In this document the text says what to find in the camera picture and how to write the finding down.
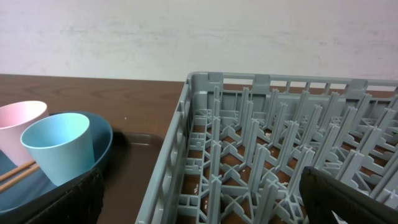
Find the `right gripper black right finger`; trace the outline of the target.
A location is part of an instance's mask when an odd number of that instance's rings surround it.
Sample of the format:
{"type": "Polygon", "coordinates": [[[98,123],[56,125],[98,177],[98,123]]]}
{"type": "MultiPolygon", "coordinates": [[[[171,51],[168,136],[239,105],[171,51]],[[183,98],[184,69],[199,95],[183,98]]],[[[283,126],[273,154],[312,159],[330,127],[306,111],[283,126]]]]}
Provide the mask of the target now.
{"type": "Polygon", "coordinates": [[[347,223],[397,223],[397,210],[310,166],[302,171],[299,191],[311,224],[337,224],[335,215],[347,223]]]}

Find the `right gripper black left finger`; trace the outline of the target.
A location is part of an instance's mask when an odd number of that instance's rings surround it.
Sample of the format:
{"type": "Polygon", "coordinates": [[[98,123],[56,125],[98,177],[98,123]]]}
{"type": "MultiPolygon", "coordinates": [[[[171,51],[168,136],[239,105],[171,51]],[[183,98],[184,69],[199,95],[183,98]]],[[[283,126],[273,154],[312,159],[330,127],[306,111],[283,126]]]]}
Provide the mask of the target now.
{"type": "Polygon", "coordinates": [[[94,168],[46,194],[1,214],[7,223],[96,223],[103,208],[104,179],[94,168]]]}

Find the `pink plastic cup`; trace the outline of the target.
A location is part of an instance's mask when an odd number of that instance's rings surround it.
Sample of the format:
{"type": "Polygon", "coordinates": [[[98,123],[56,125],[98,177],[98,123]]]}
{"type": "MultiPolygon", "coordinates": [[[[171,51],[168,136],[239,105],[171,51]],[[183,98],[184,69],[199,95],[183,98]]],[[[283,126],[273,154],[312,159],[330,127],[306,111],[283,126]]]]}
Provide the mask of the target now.
{"type": "Polygon", "coordinates": [[[48,116],[48,107],[43,101],[21,101],[1,107],[1,150],[16,166],[32,160],[21,143],[21,134],[48,116]]]}

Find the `grey plastic dishwasher rack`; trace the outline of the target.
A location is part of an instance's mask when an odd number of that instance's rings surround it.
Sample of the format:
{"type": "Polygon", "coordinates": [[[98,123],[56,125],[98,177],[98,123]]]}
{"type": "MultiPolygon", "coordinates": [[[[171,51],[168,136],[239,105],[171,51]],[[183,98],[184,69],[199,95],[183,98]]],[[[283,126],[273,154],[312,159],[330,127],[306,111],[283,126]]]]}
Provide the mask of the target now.
{"type": "Polygon", "coordinates": [[[189,74],[138,223],[310,223],[313,167],[397,210],[397,82],[189,74]]]}

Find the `dark blue plate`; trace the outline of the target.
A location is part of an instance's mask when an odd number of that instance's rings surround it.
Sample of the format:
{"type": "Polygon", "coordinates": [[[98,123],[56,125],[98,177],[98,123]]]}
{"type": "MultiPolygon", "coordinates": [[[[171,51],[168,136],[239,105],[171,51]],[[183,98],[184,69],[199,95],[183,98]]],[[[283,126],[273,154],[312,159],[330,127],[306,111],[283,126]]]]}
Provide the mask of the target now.
{"type": "MultiPolygon", "coordinates": [[[[94,113],[86,111],[67,111],[63,113],[80,113],[88,117],[95,157],[95,163],[91,169],[99,168],[100,170],[104,170],[109,161],[109,153],[113,141],[111,125],[103,117],[94,113]]],[[[9,212],[12,209],[29,203],[56,187],[59,186],[54,185],[41,168],[39,168],[38,171],[1,193],[1,213],[9,212]]]]}

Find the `light blue plastic cup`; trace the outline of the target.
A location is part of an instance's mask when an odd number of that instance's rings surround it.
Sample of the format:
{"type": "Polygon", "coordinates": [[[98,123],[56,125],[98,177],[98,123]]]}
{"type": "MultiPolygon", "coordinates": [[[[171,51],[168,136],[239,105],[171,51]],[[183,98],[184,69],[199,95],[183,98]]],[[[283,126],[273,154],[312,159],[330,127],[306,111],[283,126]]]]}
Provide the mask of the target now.
{"type": "Polygon", "coordinates": [[[90,120],[80,113],[60,113],[31,124],[21,143],[56,186],[90,170],[95,157],[90,120]]]}

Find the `brown plastic serving tray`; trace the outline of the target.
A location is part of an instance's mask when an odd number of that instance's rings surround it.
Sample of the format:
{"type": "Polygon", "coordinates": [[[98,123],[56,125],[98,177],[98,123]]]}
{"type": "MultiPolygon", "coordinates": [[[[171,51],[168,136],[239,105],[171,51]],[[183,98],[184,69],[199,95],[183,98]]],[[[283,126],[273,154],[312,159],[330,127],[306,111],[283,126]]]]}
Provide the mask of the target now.
{"type": "Polygon", "coordinates": [[[98,223],[136,221],[163,141],[153,134],[114,133],[98,223]]]}

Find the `wooden chopstick left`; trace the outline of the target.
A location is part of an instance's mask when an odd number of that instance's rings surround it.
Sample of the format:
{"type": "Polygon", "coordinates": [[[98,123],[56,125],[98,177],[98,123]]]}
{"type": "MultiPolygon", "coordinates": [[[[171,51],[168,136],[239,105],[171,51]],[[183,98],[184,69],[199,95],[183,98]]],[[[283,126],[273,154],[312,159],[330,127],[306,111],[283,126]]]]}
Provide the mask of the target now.
{"type": "Polygon", "coordinates": [[[34,165],[38,165],[38,164],[36,163],[36,161],[31,160],[31,161],[24,163],[23,165],[21,165],[19,167],[16,167],[15,169],[1,175],[1,182],[11,180],[12,178],[18,176],[19,174],[21,174],[22,172],[26,171],[28,168],[30,168],[34,165]]]}

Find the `wooden chopstick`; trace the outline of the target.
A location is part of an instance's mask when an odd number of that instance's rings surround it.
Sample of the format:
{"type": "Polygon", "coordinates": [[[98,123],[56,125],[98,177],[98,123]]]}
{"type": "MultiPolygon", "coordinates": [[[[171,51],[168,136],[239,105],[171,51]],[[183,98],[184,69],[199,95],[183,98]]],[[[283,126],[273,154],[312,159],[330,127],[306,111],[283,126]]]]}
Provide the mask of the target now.
{"type": "Polygon", "coordinates": [[[12,178],[11,180],[7,181],[5,184],[2,184],[1,185],[1,193],[5,192],[6,190],[10,189],[11,187],[13,187],[17,183],[19,183],[21,180],[25,179],[29,175],[31,175],[34,172],[38,171],[39,168],[40,167],[38,165],[34,165],[34,166],[28,168],[26,171],[24,171],[21,174],[19,174],[18,176],[16,176],[16,177],[12,178]]]}
{"type": "Polygon", "coordinates": [[[34,165],[38,165],[38,164],[36,163],[36,161],[31,160],[31,161],[24,163],[23,165],[21,165],[19,167],[16,167],[15,169],[1,175],[1,182],[11,180],[12,178],[18,176],[19,174],[21,174],[22,172],[26,171],[28,168],[30,168],[34,165]]]}

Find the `wooden chopstick right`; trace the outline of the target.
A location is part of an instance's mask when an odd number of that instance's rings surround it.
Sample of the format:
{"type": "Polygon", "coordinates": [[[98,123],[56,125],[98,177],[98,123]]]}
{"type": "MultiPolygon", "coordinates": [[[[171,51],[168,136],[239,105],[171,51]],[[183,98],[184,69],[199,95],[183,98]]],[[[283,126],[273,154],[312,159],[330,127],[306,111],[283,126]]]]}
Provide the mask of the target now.
{"type": "Polygon", "coordinates": [[[5,192],[6,190],[10,189],[11,187],[13,187],[17,183],[19,183],[21,180],[25,179],[29,175],[31,175],[34,172],[38,171],[39,168],[40,167],[38,165],[34,165],[34,166],[28,168],[26,171],[24,171],[21,174],[19,174],[18,176],[16,176],[16,177],[12,178],[11,180],[7,181],[5,184],[2,184],[1,185],[1,193],[5,192]]]}

